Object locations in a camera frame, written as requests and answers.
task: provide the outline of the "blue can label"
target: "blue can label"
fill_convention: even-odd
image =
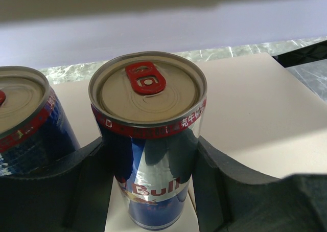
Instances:
[[[194,167],[200,120],[175,135],[140,139],[99,129],[131,219],[161,230],[181,215]]]
[[[44,108],[35,117],[0,139],[0,176],[29,173],[77,149],[77,139],[51,89]]]

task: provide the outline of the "red bull logo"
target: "red bull logo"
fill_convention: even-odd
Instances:
[[[133,193],[138,194],[138,195],[142,195],[142,196],[148,196],[148,195],[152,195],[152,196],[161,196],[167,193],[171,193],[174,190],[179,188],[179,181],[180,178],[176,178],[174,180],[171,180],[166,188],[161,189],[161,191],[157,191],[157,190],[149,190],[147,187],[145,187],[144,185],[139,185],[136,183],[132,183],[132,188],[133,188]]]
[[[121,191],[123,194],[128,197],[131,201],[137,202],[137,203],[143,203],[143,204],[149,204],[149,205],[157,205],[156,199],[153,200],[147,200],[147,196],[162,196],[164,194],[171,193],[175,190],[177,190],[180,186],[180,178],[176,178],[174,180],[171,180],[168,182],[167,187],[162,188],[160,191],[156,189],[149,189],[144,185],[140,185],[137,183],[132,183],[132,192],[129,192],[127,188],[127,183],[123,179],[118,180],[119,186],[121,188]]]

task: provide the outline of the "energy drink can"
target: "energy drink can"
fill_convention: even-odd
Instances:
[[[46,77],[0,67],[0,176],[27,174],[79,149]]]
[[[163,52],[115,58],[93,75],[89,96],[131,219],[149,230],[183,209],[206,105],[206,79]]]

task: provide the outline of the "red pull tab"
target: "red pull tab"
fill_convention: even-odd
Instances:
[[[133,90],[142,95],[153,95],[166,87],[165,78],[152,62],[138,62],[128,65],[125,72]]]
[[[6,94],[0,90],[0,106],[5,102]]]

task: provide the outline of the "marble surface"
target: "marble surface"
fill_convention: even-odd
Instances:
[[[255,53],[267,52],[270,55],[278,55],[292,51],[307,45],[327,40],[327,36],[270,42],[262,44],[241,45],[238,47],[223,47],[198,51],[179,52],[176,55],[184,57],[192,62],[210,61],[222,58],[238,57]],[[90,79],[94,72],[106,61],[74,64],[40,69],[51,84],[80,81]],[[311,91],[327,102],[327,60],[304,64],[287,68],[297,79],[306,85]]]

